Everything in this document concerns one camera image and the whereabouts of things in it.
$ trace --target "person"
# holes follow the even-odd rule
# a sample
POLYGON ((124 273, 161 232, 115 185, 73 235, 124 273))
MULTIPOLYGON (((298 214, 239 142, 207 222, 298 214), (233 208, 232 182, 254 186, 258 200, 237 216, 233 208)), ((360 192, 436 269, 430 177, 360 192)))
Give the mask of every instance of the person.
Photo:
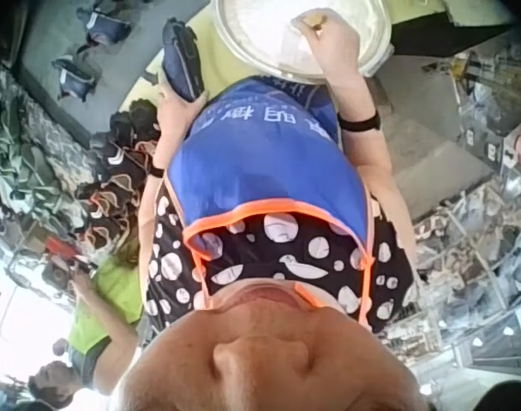
POLYGON ((359 37, 294 20, 325 87, 243 80, 204 110, 163 85, 139 212, 158 332, 119 410, 426 410, 376 333, 416 298, 415 240, 359 37))
MULTIPOLYGON (((108 269, 112 271, 112 265, 108 265, 108 269)), ((120 307, 100 295, 88 274, 78 270, 73 274, 71 284, 79 301, 78 306, 83 303, 87 310, 84 324, 90 326, 87 320, 93 317, 108 336, 98 338, 99 341, 91 348, 83 350, 85 354, 63 338, 53 344, 53 354, 63 356, 68 353, 71 365, 56 360, 42 366, 29 378, 28 389, 36 399, 54 409, 68 407, 74 394, 83 388, 110 395, 129 367, 139 338, 135 325, 123 317, 120 307)), ((94 337, 94 331, 86 334, 87 337, 94 337)))

